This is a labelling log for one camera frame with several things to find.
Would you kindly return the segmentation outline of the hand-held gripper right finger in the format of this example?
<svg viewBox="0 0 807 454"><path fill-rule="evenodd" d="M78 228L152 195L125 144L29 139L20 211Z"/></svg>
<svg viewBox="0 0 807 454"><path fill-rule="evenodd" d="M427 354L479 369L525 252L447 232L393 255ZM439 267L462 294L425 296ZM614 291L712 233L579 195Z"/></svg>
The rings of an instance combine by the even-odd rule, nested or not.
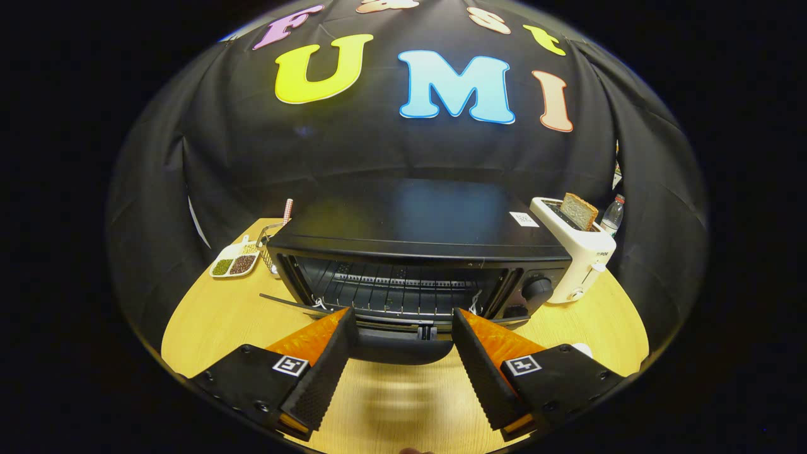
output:
<svg viewBox="0 0 807 454"><path fill-rule="evenodd" d="M577 419L624 377L568 343L542 347L463 308L453 343L490 427L510 441Z"/></svg>

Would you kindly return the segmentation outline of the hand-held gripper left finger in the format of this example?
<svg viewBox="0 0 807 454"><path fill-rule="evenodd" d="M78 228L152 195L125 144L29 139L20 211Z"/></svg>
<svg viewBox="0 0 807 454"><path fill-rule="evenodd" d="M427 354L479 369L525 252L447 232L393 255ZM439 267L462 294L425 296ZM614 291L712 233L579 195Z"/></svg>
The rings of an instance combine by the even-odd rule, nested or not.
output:
<svg viewBox="0 0 807 454"><path fill-rule="evenodd" d="M234 348L189 380L254 425L308 441L321 426L357 337L354 310L343 308L270 347Z"/></svg>

